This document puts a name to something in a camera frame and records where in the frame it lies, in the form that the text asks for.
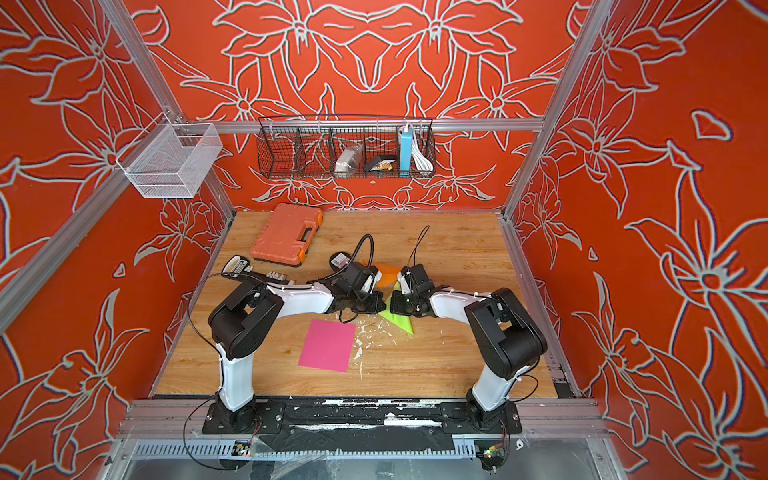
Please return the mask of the green square paper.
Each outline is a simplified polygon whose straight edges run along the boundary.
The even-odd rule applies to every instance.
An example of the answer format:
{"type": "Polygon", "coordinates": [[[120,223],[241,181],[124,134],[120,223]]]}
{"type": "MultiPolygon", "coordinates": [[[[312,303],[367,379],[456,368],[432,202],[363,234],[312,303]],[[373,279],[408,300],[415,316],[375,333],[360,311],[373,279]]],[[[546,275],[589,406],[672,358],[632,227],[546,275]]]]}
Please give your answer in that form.
{"type": "Polygon", "coordinates": [[[396,292],[399,292],[401,290],[400,285],[398,282],[395,282],[393,284],[393,290],[392,293],[386,298],[385,300],[385,309],[382,310],[379,315],[391,322],[393,325],[397,326],[401,330],[405,331],[409,335],[413,335],[413,327],[412,323],[409,317],[395,314],[391,311],[392,306],[392,300],[394,299],[394,294],[396,292]]]}

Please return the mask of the orange square paper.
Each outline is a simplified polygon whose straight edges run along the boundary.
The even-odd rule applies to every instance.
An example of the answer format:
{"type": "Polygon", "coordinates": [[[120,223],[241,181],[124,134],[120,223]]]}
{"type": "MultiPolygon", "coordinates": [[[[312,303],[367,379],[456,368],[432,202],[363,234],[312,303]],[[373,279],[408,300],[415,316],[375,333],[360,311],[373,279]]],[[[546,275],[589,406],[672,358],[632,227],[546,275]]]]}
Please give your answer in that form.
{"type": "Polygon", "coordinates": [[[377,281],[377,287],[379,289],[389,288],[398,281],[398,275],[401,272],[401,267],[384,263],[375,263],[374,266],[381,274],[381,278],[377,281]]]}

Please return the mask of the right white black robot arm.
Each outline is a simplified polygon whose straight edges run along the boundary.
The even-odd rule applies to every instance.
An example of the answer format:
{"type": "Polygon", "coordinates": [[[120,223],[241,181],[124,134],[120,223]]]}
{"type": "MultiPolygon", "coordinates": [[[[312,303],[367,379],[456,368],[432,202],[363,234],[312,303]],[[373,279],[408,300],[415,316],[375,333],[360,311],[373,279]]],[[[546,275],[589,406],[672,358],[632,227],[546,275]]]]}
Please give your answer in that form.
{"type": "Polygon", "coordinates": [[[390,311],[451,319],[470,327],[485,366],[469,391],[469,401],[484,412],[502,407],[514,383],[535,369],[548,349],[545,336],[508,288],[491,293],[442,288],[421,295],[395,290],[390,311]]]}

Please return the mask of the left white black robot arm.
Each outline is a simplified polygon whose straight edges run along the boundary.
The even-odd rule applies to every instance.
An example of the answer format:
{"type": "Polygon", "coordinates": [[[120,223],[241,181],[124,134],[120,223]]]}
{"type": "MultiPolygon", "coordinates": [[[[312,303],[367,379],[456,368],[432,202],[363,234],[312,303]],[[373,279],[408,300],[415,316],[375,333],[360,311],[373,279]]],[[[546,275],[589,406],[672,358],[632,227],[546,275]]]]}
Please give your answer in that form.
{"type": "Polygon", "coordinates": [[[276,320],[345,309],[357,314],[377,314],[385,309],[383,293],[346,293],[320,282],[297,286],[241,279],[208,318],[220,356],[217,402],[224,411],[238,412],[254,399],[253,356],[276,320]]]}

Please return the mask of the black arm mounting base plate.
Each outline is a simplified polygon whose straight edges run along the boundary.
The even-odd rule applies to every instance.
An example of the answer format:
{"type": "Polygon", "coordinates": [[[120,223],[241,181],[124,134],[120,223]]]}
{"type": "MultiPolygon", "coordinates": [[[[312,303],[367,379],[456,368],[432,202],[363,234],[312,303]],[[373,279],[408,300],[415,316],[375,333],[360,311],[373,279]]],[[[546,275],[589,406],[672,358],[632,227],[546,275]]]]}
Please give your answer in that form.
{"type": "Polygon", "coordinates": [[[205,415],[207,435],[277,434],[292,427],[432,429],[448,434],[519,434],[516,405],[507,402],[486,412],[465,399],[348,397],[255,397],[231,412],[215,400],[205,415]]]}

